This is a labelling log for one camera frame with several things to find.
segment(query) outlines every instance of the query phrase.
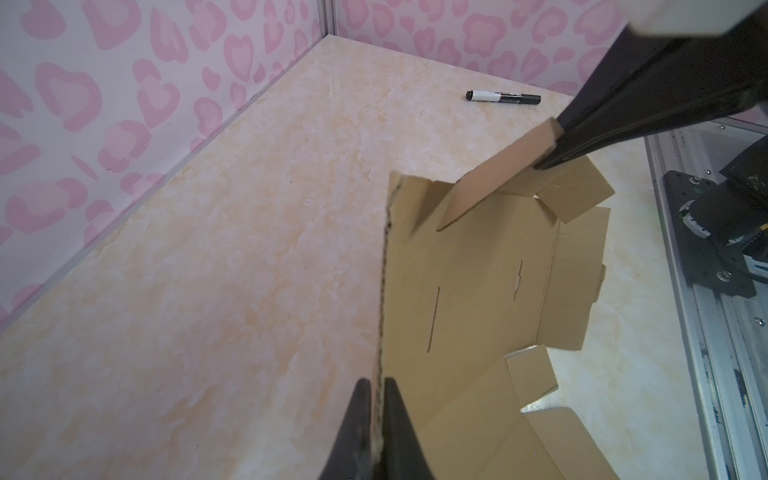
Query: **wall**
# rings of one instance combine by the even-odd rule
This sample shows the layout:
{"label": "wall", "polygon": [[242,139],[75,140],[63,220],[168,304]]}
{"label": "wall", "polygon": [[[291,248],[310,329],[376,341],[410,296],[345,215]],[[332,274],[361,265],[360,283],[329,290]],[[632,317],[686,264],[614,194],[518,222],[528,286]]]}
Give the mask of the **wall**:
{"label": "wall", "polygon": [[611,0],[336,1],[343,37],[565,94],[625,24]]}
{"label": "wall", "polygon": [[0,321],[319,37],[315,0],[0,3]]}

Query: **cardboard flap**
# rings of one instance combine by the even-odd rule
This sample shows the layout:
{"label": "cardboard flap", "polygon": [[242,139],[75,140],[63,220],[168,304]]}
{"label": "cardboard flap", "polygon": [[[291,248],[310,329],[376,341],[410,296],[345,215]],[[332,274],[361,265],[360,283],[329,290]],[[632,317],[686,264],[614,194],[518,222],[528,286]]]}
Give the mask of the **cardboard flap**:
{"label": "cardboard flap", "polygon": [[519,174],[515,175],[506,184],[499,188],[498,191],[502,192],[503,194],[520,195],[521,197],[533,197],[558,178],[567,175],[588,161],[590,161],[589,158],[584,155],[582,157],[575,158],[574,160],[567,161],[564,164],[559,164],[555,167],[548,168],[547,170],[536,170],[531,165]]}
{"label": "cardboard flap", "polygon": [[438,232],[448,198],[422,218],[435,182],[404,176],[399,185],[389,208],[380,361],[418,428],[490,365],[535,342],[557,219],[538,199],[495,194]]}
{"label": "cardboard flap", "polygon": [[541,308],[538,344],[579,350],[603,274],[610,209],[595,207],[558,229]]}
{"label": "cardboard flap", "polygon": [[521,407],[557,388],[558,381],[554,377],[547,347],[539,345],[510,353],[505,360]]}
{"label": "cardboard flap", "polygon": [[541,410],[524,417],[565,480],[618,480],[573,410]]}
{"label": "cardboard flap", "polygon": [[526,167],[552,152],[562,131],[558,122],[549,118],[465,174],[452,189],[438,230],[457,221]]}
{"label": "cardboard flap", "polygon": [[575,168],[537,192],[541,201],[565,223],[579,217],[615,193],[598,168],[586,156],[567,162],[565,165],[576,161],[578,164]]}
{"label": "cardboard flap", "polygon": [[520,420],[515,390],[499,356],[416,435],[435,478],[464,480],[478,477]]}
{"label": "cardboard flap", "polygon": [[564,480],[560,469],[536,436],[531,424],[520,418],[493,452],[478,475],[480,480]]}

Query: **cardboard edge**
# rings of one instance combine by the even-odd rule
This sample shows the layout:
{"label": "cardboard edge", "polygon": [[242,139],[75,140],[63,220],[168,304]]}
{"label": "cardboard edge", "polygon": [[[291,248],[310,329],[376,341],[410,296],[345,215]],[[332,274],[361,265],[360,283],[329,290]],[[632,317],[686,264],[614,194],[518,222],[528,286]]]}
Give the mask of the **cardboard edge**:
{"label": "cardboard edge", "polygon": [[547,347],[531,346],[509,353],[504,359],[521,408],[558,387]]}
{"label": "cardboard edge", "polygon": [[[581,318],[575,319],[572,317],[570,318],[561,317],[561,318],[558,318],[556,322],[552,322],[548,320],[548,315],[546,315],[546,312],[545,312],[548,304],[553,305],[557,303],[557,302],[552,302],[553,293],[551,291],[552,283],[553,283],[552,280],[554,277],[554,264],[557,261],[557,259],[555,258],[557,256],[555,251],[557,249],[558,243],[561,241],[561,232],[563,231],[563,229],[568,228],[563,226],[564,222],[560,222],[558,224],[558,232],[557,232],[557,236],[555,238],[554,246],[552,249],[551,261],[550,261],[549,270],[548,270],[548,278],[547,278],[547,283],[545,284],[544,299],[541,302],[541,310],[539,313],[539,326],[538,326],[538,332],[536,335],[536,343],[544,344],[544,345],[551,346],[558,349],[573,350],[573,351],[581,350],[581,347],[584,345],[584,339],[587,335],[587,328],[589,324],[589,313],[590,313],[591,305],[592,303],[594,303],[594,301],[597,299],[600,293],[600,289],[602,287],[602,278],[604,278],[605,265],[603,265],[602,260],[605,255],[605,238],[607,236],[608,223],[610,221],[610,216],[611,216],[611,209],[607,207],[593,207],[590,209],[590,211],[593,211],[596,216],[599,216],[597,217],[597,220],[600,222],[599,230],[597,231],[593,230],[593,231],[595,234],[599,233],[598,238],[601,239],[602,248],[601,248],[600,259],[599,260],[595,259],[595,263],[599,264],[601,268],[598,273],[598,278],[595,279],[594,292],[592,294],[590,293],[586,294],[588,295],[586,298],[590,299],[591,302],[589,304],[584,304],[584,305],[580,304],[576,306],[582,309],[586,308],[587,312],[583,314]],[[570,309],[569,306],[560,306],[560,307],[562,307],[563,309]],[[552,332],[553,331],[552,326],[555,324],[559,326],[567,325],[570,336],[567,339],[565,339],[562,336],[561,338],[558,339],[558,338],[553,338],[552,335],[548,335],[547,331]]]}
{"label": "cardboard edge", "polygon": [[568,407],[537,410],[523,417],[566,480],[619,480],[576,412]]}
{"label": "cardboard edge", "polygon": [[600,291],[603,290],[603,282],[605,281],[605,265],[600,269],[600,280],[598,281],[598,288],[594,291],[594,300],[592,303],[596,303],[600,299]]}
{"label": "cardboard edge", "polygon": [[397,171],[389,172],[389,183],[387,185],[387,203],[386,203],[386,220],[384,225],[384,246],[382,248],[382,269],[381,269],[381,282],[379,288],[379,335],[376,339],[376,361],[373,367],[373,381],[371,386],[373,391],[371,392],[371,424],[370,424],[370,438],[371,438],[371,459],[373,464],[378,463],[381,459],[381,453],[384,449],[384,436],[382,431],[382,424],[384,421],[384,375],[382,367],[382,348],[384,340],[384,292],[386,282],[386,260],[387,260],[387,247],[389,246],[389,231],[392,229],[392,205],[397,197],[397,193],[402,187],[404,176]]}
{"label": "cardboard edge", "polygon": [[[563,128],[554,118],[548,118],[526,132],[493,157],[470,170],[451,189],[448,208],[438,223],[437,231],[456,222],[477,204],[504,187],[513,177],[525,168],[535,164],[552,152],[557,139],[563,134]],[[534,154],[520,162],[518,152],[521,149],[533,149]]]}

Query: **metal rail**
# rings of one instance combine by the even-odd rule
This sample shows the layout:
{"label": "metal rail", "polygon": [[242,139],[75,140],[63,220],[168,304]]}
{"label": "metal rail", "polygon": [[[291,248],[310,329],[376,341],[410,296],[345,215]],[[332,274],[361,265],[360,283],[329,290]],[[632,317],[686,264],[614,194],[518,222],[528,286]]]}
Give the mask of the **metal rail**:
{"label": "metal rail", "polygon": [[744,299],[688,285],[661,182],[667,171],[678,170],[719,183],[717,171],[765,133],[723,121],[646,137],[704,451],[716,480],[768,478],[768,286],[757,284],[758,295]]}

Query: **black metal bracket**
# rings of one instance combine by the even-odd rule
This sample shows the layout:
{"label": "black metal bracket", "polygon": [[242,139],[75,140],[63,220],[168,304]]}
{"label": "black metal bracket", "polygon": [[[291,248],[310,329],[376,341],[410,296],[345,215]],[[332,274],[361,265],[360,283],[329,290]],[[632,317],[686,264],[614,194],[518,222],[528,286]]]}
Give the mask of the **black metal bracket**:
{"label": "black metal bracket", "polygon": [[664,189],[667,192],[683,274],[688,283],[705,286],[726,295],[750,298],[756,295],[755,284],[748,276],[740,273],[748,271],[748,268],[739,247],[698,237],[682,221],[680,208],[716,185],[712,181],[697,179],[675,170],[664,175]]}
{"label": "black metal bracket", "polygon": [[564,133],[535,168],[768,100],[768,35],[753,14],[720,37],[641,37],[625,28],[558,116]]}

